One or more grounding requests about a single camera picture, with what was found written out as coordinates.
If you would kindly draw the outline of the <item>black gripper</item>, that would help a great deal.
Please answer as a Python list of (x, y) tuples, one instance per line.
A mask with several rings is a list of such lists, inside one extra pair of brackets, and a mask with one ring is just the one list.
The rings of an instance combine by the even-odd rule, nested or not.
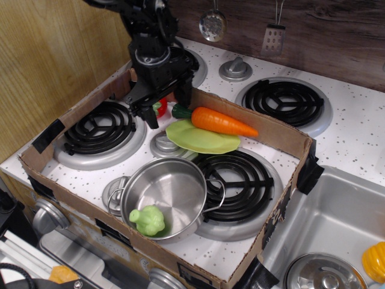
[[(182, 54), (171, 55), (171, 47), (180, 47)], [(158, 129), (152, 105), (170, 93), (176, 102), (188, 108), (192, 96), (192, 61), (185, 56), (183, 45), (166, 46), (160, 57), (140, 55), (139, 49), (129, 45), (132, 68), (138, 81), (126, 97), (130, 110), (145, 121), (151, 129)]]

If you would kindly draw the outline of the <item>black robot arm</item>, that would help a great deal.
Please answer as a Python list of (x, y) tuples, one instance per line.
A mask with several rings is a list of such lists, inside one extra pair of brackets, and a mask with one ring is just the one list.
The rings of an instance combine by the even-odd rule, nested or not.
[(99, 9), (120, 15), (131, 37), (129, 53), (137, 83), (126, 96), (133, 116), (142, 118), (150, 128), (158, 121), (153, 105), (170, 93), (189, 107), (194, 77), (193, 62), (183, 44), (176, 39), (178, 20), (167, 1), (87, 1)]

